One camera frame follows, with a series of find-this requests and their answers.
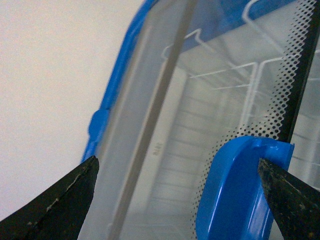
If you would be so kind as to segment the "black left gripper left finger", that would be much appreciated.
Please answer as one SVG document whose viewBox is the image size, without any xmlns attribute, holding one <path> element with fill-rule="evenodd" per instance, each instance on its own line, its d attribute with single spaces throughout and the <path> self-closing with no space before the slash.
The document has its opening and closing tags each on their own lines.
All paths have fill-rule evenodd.
<svg viewBox="0 0 320 240">
<path fill-rule="evenodd" d="M 91 156 L 0 222 L 2 240 L 76 240 L 93 200 L 99 160 Z"/>
</svg>

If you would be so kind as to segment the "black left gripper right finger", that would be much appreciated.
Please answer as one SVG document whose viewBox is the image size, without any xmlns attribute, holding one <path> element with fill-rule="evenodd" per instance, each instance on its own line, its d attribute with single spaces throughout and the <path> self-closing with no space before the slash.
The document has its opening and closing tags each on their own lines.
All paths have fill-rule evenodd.
<svg viewBox="0 0 320 240">
<path fill-rule="evenodd" d="M 285 240 L 320 238 L 320 192 L 261 158 L 258 174 L 267 204 Z"/>
</svg>

